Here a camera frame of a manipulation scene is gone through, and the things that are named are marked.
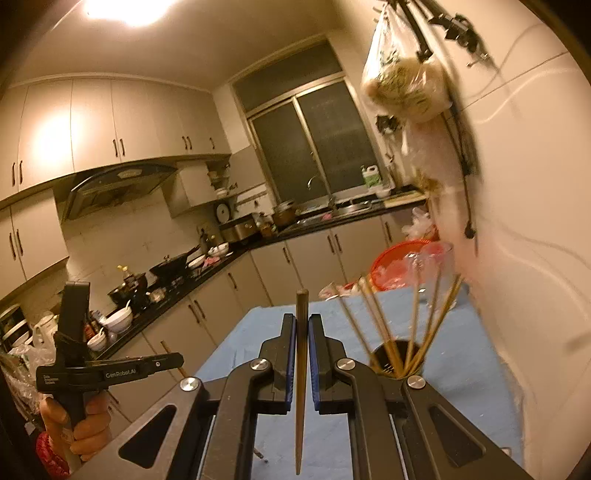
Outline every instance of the white cabinet door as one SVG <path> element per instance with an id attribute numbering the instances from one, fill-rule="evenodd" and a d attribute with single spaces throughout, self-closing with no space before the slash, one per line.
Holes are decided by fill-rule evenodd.
<path id="1" fill-rule="evenodd" d="M 126 357 L 155 355 L 150 344 L 141 333 L 136 335 L 129 343 L 111 358 L 122 360 Z M 158 372 L 149 377 L 134 382 L 113 385 L 109 391 L 119 401 L 121 411 L 131 421 L 137 418 L 154 405 L 176 383 L 170 372 Z"/>
<path id="2" fill-rule="evenodd" d="M 74 80 L 72 156 L 76 171 L 121 162 L 113 122 L 110 80 Z"/>
<path id="3" fill-rule="evenodd" d="M 295 303 L 301 283 L 285 242 L 258 248 L 251 255 L 273 305 Z"/>
<path id="4" fill-rule="evenodd" d="M 374 260 L 386 250 L 386 240 L 379 217 L 347 223 L 331 230 L 347 282 L 367 275 Z"/>
<path id="5" fill-rule="evenodd" d="M 331 282 L 343 285 L 345 276 L 340 266 L 335 240 L 330 230 L 299 236 L 287 241 L 310 301 L 319 300 L 318 294 Z"/>
<path id="6" fill-rule="evenodd" d="M 176 88 L 162 83 L 146 83 L 152 117 L 163 157 L 187 155 L 189 142 L 177 109 Z"/>
<path id="7" fill-rule="evenodd" d="M 233 262 L 223 274 L 228 276 L 244 314 L 250 312 L 254 307 L 271 305 L 249 254 L 243 255 Z"/>
<path id="8" fill-rule="evenodd" d="M 18 191 L 18 139 L 27 87 L 10 88 L 0 100 L 0 200 Z"/>
<path id="9" fill-rule="evenodd" d="M 253 147 L 246 147 L 230 157 L 230 181 L 232 194 L 250 190 L 265 183 L 261 165 Z"/>
<path id="10" fill-rule="evenodd" d="M 17 255 L 10 208 L 0 210 L 0 270 L 2 270 L 0 275 L 0 299 L 2 299 L 26 280 Z"/>
<path id="11" fill-rule="evenodd" d="M 207 280 L 189 297 L 217 345 L 242 320 L 242 308 L 223 272 Z"/>
<path id="12" fill-rule="evenodd" d="M 191 206 L 217 199 L 216 190 L 209 180 L 207 165 L 204 161 L 178 162 L 177 168 L 177 178 L 182 182 Z"/>
<path id="13" fill-rule="evenodd" d="M 402 227 L 413 224 L 412 208 L 405 208 L 403 210 L 397 210 L 396 212 L 386 213 L 385 215 L 382 215 L 381 218 L 382 225 L 384 226 L 386 243 L 389 247 L 406 240 L 406 236 L 402 232 Z"/>
<path id="14" fill-rule="evenodd" d="M 198 90 L 178 89 L 178 112 L 188 138 L 190 154 L 229 154 L 230 147 L 213 96 Z"/>
<path id="15" fill-rule="evenodd" d="M 176 304 L 146 327 L 143 334 L 156 353 L 166 353 L 162 342 L 171 352 L 180 353 L 187 375 L 194 375 L 216 349 L 190 299 Z M 182 380 L 178 370 L 170 372 L 177 380 Z"/>
<path id="16" fill-rule="evenodd" d="M 15 247 L 28 280 L 68 257 L 52 190 L 16 202 L 10 210 Z"/>
<path id="17" fill-rule="evenodd" d="M 113 117 L 121 161 L 162 156 L 145 82 L 111 80 Z"/>
<path id="18" fill-rule="evenodd" d="M 72 80 L 29 87 L 18 146 L 19 191 L 74 172 L 71 99 Z"/>

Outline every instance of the blue tablecloth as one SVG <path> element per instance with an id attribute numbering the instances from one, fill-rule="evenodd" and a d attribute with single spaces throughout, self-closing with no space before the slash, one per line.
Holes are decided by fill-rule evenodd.
<path id="1" fill-rule="evenodd" d="M 410 289 L 378 294 L 391 330 L 409 337 L 412 304 Z M 347 299 L 373 348 L 380 344 L 360 297 Z M 278 336 L 284 313 L 294 306 L 251 310 L 197 372 L 203 381 L 228 375 L 258 356 L 261 343 Z M 310 314 L 320 313 L 327 336 L 341 340 L 347 355 L 367 363 L 368 359 L 336 300 L 315 302 Z M 420 307 L 418 338 L 423 337 L 427 307 Z M 500 447 L 511 448 L 512 458 L 522 465 L 521 419 L 509 390 L 504 366 L 496 354 L 476 311 L 465 292 L 449 312 L 426 358 L 424 377 L 476 427 Z M 351 456 L 345 415 L 320 416 L 314 410 L 310 374 L 306 399 L 306 426 L 301 475 L 296 477 L 294 460 L 294 410 L 287 416 L 260 415 L 255 446 L 269 463 L 254 458 L 252 478 L 257 480 L 322 479 L 350 480 Z"/>

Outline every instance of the wooden chopstick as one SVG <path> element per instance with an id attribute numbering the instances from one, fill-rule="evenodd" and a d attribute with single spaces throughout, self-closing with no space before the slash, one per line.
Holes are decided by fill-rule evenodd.
<path id="1" fill-rule="evenodd" d="M 402 359 L 400 357 L 400 352 L 398 351 L 396 341 L 392 337 L 392 333 L 390 332 L 388 324 L 386 323 L 382 306 L 375 297 L 374 291 L 368 285 L 367 280 L 365 280 L 364 277 L 359 279 L 358 284 L 359 290 L 361 291 L 361 296 L 363 297 L 369 315 L 374 321 L 376 330 L 382 337 L 382 342 L 384 343 L 384 350 L 386 352 L 386 356 L 388 357 L 388 362 L 390 362 L 390 365 L 392 365 L 396 377 L 401 378 L 402 373 L 404 372 Z"/>
<path id="2" fill-rule="evenodd" d="M 452 286 L 447 291 L 447 296 L 446 296 L 445 302 L 443 303 L 443 308 L 441 309 L 441 312 L 439 313 L 439 317 L 437 318 L 437 321 L 435 323 L 435 327 L 433 327 L 433 330 L 429 333 L 429 336 L 427 337 L 427 341 L 421 346 L 421 348 L 418 350 L 417 354 L 414 356 L 413 361 L 411 362 L 411 366 L 410 366 L 411 372 L 414 371 L 421 364 L 423 359 L 425 358 L 425 354 L 427 353 L 427 350 L 429 349 L 429 347 L 433 343 L 433 339 L 437 335 L 437 331 L 439 330 L 439 327 L 443 323 L 443 319 L 445 318 L 445 315 L 447 315 L 447 312 L 449 311 L 450 307 L 452 306 L 453 301 L 456 299 L 456 296 L 457 296 L 458 292 L 460 291 L 461 286 L 462 286 L 462 276 L 458 274 L 458 275 L 456 275 L 456 278 L 454 279 Z"/>
<path id="3" fill-rule="evenodd" d="M 368 341 L 363 336 L 363 332 L 361 331 L 361 328 L 359 328 L 359 324 L 357 323 L 357 320 L 355 320 L 355 317 L 353 317 L 353 314 L 349 310 L 349 307 L 345 303 L 345 300 L 343 299 L 343 297 L 340 296 L 340 293 L 339 293 L 336 285 L 334 283 L 331 283 L 329 286 L 330 286 L 330 289 L 333 291 L 333 294 L 336 296 L 336 298 L 339 299 L 340 306 L 342 307 L 343 311 L 345 312 L 345 315 L 346 315 L 347 319 L 349 320 L 349 323 L 351 324 L 351 328 L 355 332 L 355 335 L 357 335 L 357 338 L 359 339 L 359 342 L 363 346 L 365 353 L 371 359 L 371 362 L 377 368 L 380 368 L 378 358 L 372 352 L 372 349 L 370 348 Z"/>
<path id="4" fill-rule="evenodd" d="M 410 370 L 410 362 L 414 353 L 414 339 L 417 335 L 418 323 L 418 296 L 419 296 L 419 281 L 418 281 L 418 265 L 416 257 L 413 259 L 413 276 L 414 276 L 414 292 L 413 292 L 413 311 L 410 318 L 410 340 L 407 343 L 407 354 L 404 360 L 403 376 L 408 375 Z"/>
<path id="5" fill-rule="evenodd" d="M 437 308 L 437 299 L 439 298 L 439 285 L 441 284 L 441 265 L 437 267 L 437 276 L 435 277 L 435 288 L 433 290 L 433 297 L 431 298 L 431 309 L 429 310 L 429 318 L 427 319 L 427 327 L 425 328 L 425 335 L 423 336 L 423 343 L 427 341 L 427 337 L 431 332 L 433 326 L 433 318 Z"/>

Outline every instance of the hanging plastic bag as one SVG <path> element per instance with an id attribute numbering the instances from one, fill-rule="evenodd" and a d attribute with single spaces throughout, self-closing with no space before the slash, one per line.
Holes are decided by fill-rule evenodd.
<path id="1" fill-rule="evenodd" d="M 375 29 L 362 90 L 387 115 L 426 122 L 450 108 L 443 68 L 435 57 L 421 63 L 404 14 L 385 4 Z"/>

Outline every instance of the glass cup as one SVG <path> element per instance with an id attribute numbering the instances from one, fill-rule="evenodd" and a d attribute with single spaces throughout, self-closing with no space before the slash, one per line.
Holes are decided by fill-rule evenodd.
<path id="1" fill-rule="evenodd" d="M 425 245 L 418 254 L 420 263 L 421 281 L 425 288 L 425 297 L 427 305 L 431 307 L 434 300 L 435 283 L 437 272 L 441 269 L 441 279 L 439 281 L 439 290 L 437 292 L 435 310 L 439 310 L 447 297 L 447 292 L 453 285 L 456 274 L 456 262 L 453 254 L 453 245 L 449 242 L 430 242 Z"/>

